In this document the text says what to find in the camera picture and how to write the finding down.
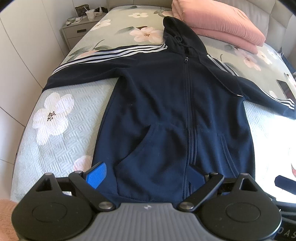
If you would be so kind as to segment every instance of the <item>pink blanket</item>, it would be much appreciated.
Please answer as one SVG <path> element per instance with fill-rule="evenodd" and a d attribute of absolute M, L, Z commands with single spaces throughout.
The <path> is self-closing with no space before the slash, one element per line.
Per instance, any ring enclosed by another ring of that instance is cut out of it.
<path fill-rule="evenodd" d="M 173 0 L 174 17 L 196 34 L 222 40 L 257 54 L 265 36 L 239 9 L 214 0 Z"/>
<path fill-rule="evenodd" d="M 11 214 L 16 203 L 9 200 L 0 200 L 0 241 L 19 240 L 11 223 Z"/>

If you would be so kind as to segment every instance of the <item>hoodie sleeve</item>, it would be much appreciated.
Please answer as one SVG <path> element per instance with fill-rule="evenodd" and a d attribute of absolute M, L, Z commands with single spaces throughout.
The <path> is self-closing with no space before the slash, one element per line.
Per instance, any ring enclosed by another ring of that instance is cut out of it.
<path fill-rule="evenodd" d="M 246 100 L 271 108 L 282 116 L 296 119 L 295 104 L 291 99 L 274 98 L 248 79 L 237 76 L 237 80 Z"/>
<path fill-rule="evenodd" d="M 137 64 L 139 53 L 158 52 L 166 48 L 167 46 L 163 43 L 161 45 L 124 46 L 94 52 L 57 67 L 48 78 L 43 91 L 54 87 L 120 77 L 124 70 Z"/>

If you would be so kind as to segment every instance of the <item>floral bed sheet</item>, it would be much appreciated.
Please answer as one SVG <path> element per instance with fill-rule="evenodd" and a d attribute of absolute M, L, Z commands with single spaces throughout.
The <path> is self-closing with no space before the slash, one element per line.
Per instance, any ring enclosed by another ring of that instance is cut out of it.
<path fill-rule="evenodd" d="M 71 50 L 63 63 L 98 50 L 163 42 L 163 18 L 170 9 L 122 6 L 112 9 Z M 230 44 L 200 37 L 208 53 L 271 96 L 286 99 L 278 80 L 296 96 L 296 82 L 280 56 L 267 44 L 253 55 Z M 15 164 L 11 199 L 20 201 L 45 173 L 67 176 L 91 166 L 99 126 L 116 79 L 46 90 L 25 129 Z M 295 195 L 274 185 L 283 175 L 296 180 L 296 121 L 245 102 L 255 147 L 256 181 L 278 201 L 296 203 Z"/>

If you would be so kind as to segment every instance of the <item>navy blue zip-up hoodie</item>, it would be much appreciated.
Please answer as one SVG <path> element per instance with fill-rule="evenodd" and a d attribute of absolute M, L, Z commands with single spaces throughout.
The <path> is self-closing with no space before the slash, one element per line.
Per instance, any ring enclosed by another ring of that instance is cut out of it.
<path fill-rule="evenodd" d="M 97 137 L 93 165 L 107 176 L 98 190 L 115 203 L 178 203 L 191 192 L 186 168 L 237 177 L 255 174 L 243 101 L 295 118 L 278 100 L 208 55 L 183 22 L 165 17 L 162 45 L 98 51 L 59 66 L 44 90 L 119 77 Z"/>

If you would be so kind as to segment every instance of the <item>triangular cutout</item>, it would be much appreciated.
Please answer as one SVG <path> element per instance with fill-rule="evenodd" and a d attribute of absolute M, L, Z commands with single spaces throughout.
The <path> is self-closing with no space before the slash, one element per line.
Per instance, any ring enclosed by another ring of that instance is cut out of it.
<path fill-rule="evenodd" d="M 50 191 L 50 190 L 52 190 L 52 186 L 50 184 L 49 178 L 44 179 L 44 181 L 36 189 L 37 192 Z"/>
<path fill-rule="evenodd" d="M 242 181 L 242 185 L 240 187 L 240 190 L 242 191 L 252 191 L 252 192 L 257 192 L 257 188 L 254 187 L 254 185 L 252 184 L 252 182 L 249 179 L 244 179 Z"/>

